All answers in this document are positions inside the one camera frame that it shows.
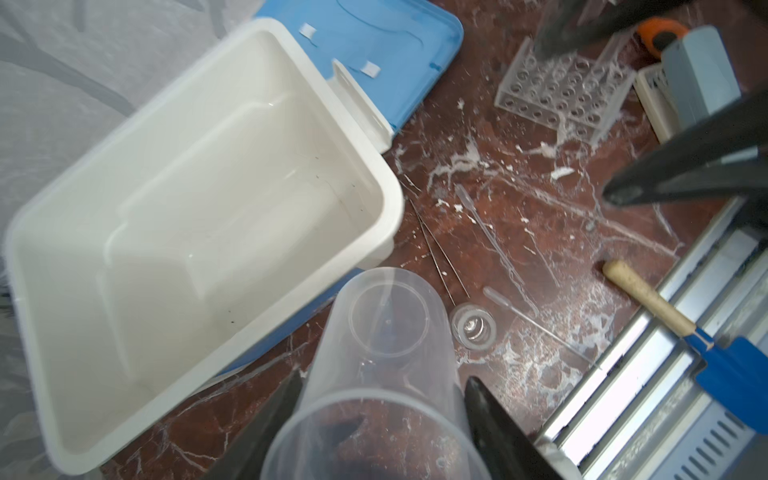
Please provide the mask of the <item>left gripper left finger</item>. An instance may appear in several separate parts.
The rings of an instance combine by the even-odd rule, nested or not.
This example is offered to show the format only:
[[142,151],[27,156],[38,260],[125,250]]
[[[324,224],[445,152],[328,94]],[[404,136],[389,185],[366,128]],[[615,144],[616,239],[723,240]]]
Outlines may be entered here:
[[301,371],[284,380],[253,419],[204,474],[204,479],[259,479],[276,435],[293,414],[303,388]]

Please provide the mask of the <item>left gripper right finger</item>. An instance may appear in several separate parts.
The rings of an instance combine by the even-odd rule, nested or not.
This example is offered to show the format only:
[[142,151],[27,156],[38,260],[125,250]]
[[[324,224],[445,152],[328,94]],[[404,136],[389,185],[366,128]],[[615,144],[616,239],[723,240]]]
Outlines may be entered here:
[[472,441],[492,479],[562,479],[477,376],[467,379],[464,403]]

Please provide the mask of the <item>clear acrylic test tube rack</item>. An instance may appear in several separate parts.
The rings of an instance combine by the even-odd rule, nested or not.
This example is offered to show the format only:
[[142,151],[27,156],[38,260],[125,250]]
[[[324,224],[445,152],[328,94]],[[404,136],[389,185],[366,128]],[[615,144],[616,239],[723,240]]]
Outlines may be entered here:
[[595,147],[612,128],[636,71],[618,62],[632,33],[613,35],[596,59],[573,52],[541,61],[527,37],[498,87],[494,105]]

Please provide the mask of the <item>small clear glass beaker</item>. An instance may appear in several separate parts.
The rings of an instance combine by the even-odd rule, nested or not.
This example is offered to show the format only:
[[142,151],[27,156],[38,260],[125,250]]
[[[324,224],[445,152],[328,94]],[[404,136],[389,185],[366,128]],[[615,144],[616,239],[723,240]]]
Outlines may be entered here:
[[496,322],[491,313],[479,305],[458,305],[450,314],[450,322],[454,338],[466,349],[487,350],[496,341]]

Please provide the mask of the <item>aluminium front rail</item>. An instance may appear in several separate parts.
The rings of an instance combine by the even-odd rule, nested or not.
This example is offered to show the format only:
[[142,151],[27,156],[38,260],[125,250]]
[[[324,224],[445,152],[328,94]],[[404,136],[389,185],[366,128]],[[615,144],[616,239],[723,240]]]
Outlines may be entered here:
[[[767,205],[736,200],[659,287],[721,345],[767,346]],[[543,427],[586,479],[760,479],[767,439],[711,399],[683,341],[640,311]]]

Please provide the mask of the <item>teal grey rectangular box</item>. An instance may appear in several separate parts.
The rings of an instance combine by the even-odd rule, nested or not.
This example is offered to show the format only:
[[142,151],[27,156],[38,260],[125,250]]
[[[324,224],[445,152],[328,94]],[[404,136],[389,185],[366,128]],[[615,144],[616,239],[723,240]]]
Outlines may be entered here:
[[741,97],[730,59],[714,26],[690,30],[667,46],[661,59],[682,130]]

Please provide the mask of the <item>orange handled tool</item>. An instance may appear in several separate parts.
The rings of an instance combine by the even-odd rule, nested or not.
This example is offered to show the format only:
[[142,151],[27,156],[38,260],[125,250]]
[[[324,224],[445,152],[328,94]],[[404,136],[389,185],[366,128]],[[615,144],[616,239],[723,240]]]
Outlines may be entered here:
[[688,32],[689,28],[682,23],[665,17],[649,18],[636,29],[642,44],[656,59],[660,59],[664,49]]

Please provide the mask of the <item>metal tweezers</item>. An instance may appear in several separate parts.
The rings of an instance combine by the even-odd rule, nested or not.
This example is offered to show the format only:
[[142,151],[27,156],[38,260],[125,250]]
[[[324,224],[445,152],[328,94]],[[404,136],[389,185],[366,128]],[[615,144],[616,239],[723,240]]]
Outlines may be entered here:
[[468,301],[471,299],[469,289],[461,278],[458,269],[447,254],[445,248],[439,242],[430,226],[425,221],[422,212],[417,205],[416,191],[408,186],[403,180],[399,179],[400,186],[404,190],[406,202],[413,211],[419,225],[422,237],[426,244],[427,252],[431,258],[436,275],[442,285],[442,288],[448,296],[451,304],[456,307],[459,299]]

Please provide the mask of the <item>white plastic storage bin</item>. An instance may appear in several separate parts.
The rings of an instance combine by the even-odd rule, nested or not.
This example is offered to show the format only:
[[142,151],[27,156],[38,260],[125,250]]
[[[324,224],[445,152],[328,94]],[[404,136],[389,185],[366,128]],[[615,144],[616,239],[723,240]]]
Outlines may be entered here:
[[51,464],[101,466],[356,268],[399,183],[279,21],[232,32],[30,200],[4,242]]

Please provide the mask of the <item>blue plastic bin lid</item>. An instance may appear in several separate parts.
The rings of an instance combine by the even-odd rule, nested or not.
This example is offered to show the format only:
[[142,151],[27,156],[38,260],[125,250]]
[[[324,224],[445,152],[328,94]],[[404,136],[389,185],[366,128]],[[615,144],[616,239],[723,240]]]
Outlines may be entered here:
[[323,77],[341,62],[396,132],[464,36],[459,19],[429,1],[273,0],[256,15],[282,23]]

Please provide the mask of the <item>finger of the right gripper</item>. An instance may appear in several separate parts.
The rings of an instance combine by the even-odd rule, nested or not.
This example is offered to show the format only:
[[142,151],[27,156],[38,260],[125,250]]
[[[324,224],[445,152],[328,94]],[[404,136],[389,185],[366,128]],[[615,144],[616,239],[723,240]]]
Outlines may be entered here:
[[626,167],[604,187],[617,207],[767,194],[767,158],[722,164],[767,143],[767,91],[751,92]]
[[684,4],[684,0],[619,1],[605,13],[579,24],[588,1],[550,1],[544,9],[534,38],[533,53],[538,60],[550,60],[579,50],[591,43],[633,27],[652,16]]

